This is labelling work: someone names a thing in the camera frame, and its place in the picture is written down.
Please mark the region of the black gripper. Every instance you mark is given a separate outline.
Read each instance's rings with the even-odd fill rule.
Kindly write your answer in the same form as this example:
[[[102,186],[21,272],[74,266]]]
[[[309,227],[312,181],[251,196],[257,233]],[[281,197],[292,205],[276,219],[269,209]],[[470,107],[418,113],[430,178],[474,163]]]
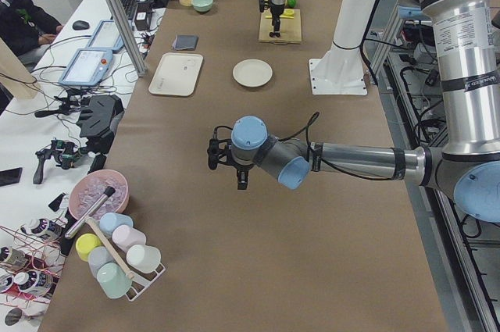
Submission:
[[[270,13],[273,24],[273,32],[275,34],[280,33],[280,16],[284,13],[284,4],[270,4]]]
[[[249,171],[255,163],[251,160],[241,160],[233,155],[228,156],[228,161],[237,170],[237,189],[246,190],[248,187]]]

